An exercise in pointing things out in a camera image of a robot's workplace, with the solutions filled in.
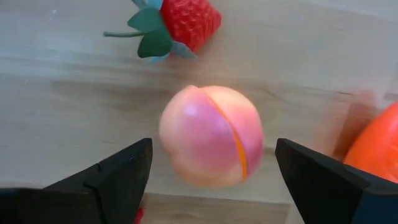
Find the plastic fruit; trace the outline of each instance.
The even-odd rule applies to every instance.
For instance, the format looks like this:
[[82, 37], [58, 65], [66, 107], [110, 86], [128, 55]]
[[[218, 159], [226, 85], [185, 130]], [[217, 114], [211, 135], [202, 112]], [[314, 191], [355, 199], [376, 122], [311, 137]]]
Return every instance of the plastic fruit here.
[[371, 122], [348, 151], [344, 162], [398, 184], [398, 103]]
[[218, 30], [221, 14], [208, 0], [132, 0], [140, 11], [127, 22], [137, 30], [104, 32], [105, 37], [140, 37], [140, 58], [169, 55], [195, 58], [195, 52]]
[[264, 137], [258, 112], [230, 88], [184, 88], [166, 106], [159, 134], [176, 173], [199, 187], [243, 182], [261, 161]]

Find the toy strawberry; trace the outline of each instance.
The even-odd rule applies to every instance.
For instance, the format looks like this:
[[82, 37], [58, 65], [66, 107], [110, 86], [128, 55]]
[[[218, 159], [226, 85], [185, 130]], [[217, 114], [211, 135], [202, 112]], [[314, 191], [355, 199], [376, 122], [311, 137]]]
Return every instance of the toy strawberry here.
[[127, 22], [132, 33], [104, 32], [105, 37], [143, 36], [140, 58], [170, 54], [193, 58], [221, 25], [221, 14], [208, 0], [132, 0], [140, 11]]

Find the orange toy fruit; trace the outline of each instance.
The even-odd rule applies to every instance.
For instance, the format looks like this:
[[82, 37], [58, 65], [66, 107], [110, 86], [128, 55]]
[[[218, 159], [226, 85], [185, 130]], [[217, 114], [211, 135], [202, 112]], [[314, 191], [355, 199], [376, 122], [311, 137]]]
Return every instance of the orange toy fruit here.
[[398, 183], [398, 103], [371, 122], [349, 150], [344, 162]]

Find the black tool jaw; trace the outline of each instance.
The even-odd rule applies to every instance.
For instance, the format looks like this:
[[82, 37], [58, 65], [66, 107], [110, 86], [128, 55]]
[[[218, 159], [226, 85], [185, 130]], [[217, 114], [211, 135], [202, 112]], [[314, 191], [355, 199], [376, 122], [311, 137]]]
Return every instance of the black tool jaw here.
[[287, 139], [278, 140], [275, 154], [306, 224], [398, 223], [397, 184]]
[[44, 189], [0, 189], [0, 223], [132, 224], [151, 163], [143, 139]]

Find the pink toy peach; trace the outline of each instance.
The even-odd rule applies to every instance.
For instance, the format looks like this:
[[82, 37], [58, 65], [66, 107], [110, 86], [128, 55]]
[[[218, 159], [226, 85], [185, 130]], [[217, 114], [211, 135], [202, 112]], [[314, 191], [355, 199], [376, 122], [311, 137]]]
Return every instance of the pink toy peach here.
[[184, 88], [166, 106], [159, 134], [176, 173], [199, 187], [244, 182], [261, 161], [264, 135], [257, 109], [230, 88]]

